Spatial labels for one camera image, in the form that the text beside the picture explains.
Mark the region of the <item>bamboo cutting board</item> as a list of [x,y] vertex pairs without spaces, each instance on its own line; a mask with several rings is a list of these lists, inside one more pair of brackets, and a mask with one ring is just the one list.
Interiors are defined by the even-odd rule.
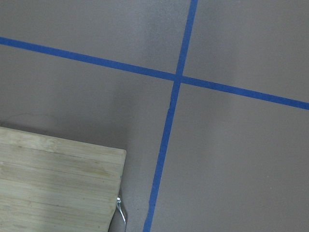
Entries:
[[1,231],[108,231],[125,159],[122,149],[1,128]]

